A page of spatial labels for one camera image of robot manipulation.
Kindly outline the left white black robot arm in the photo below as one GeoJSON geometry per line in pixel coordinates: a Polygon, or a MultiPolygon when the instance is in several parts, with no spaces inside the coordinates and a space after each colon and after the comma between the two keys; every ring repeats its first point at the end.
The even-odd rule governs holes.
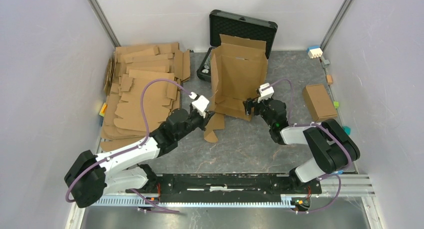
{"type": "Polygon", "coordinates": [[[206,111],[205,115],[201,115],[193,108],[190,111],[176,109],[141,140],[115,151],[98,154],[90,150],[81,152],[64,176],[68,187],[65,200],[75,202],[79,208],[86,208],[103,195],[118,191],[142,189],[145,193],[153,192],[157,179],[150,167],[139,164],[170,153],[195,129],[204,131],[214,114],[214,111],[206,111]]]}

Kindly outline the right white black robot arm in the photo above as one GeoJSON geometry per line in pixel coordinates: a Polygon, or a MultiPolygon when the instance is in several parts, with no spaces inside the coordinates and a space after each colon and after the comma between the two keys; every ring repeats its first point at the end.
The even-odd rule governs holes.
{"type": "Polygon", "coordinates": [[[289,172],[288,188],[295,193],[302,193],[311,181],[348,168],[360,158],[358,146],[333,118],[303,126],[289,125],[287,106],[280,100],[248,98],[242,104],[246,115],[261,116],[276,144],[309,147],[312,158],[289,172]]]}

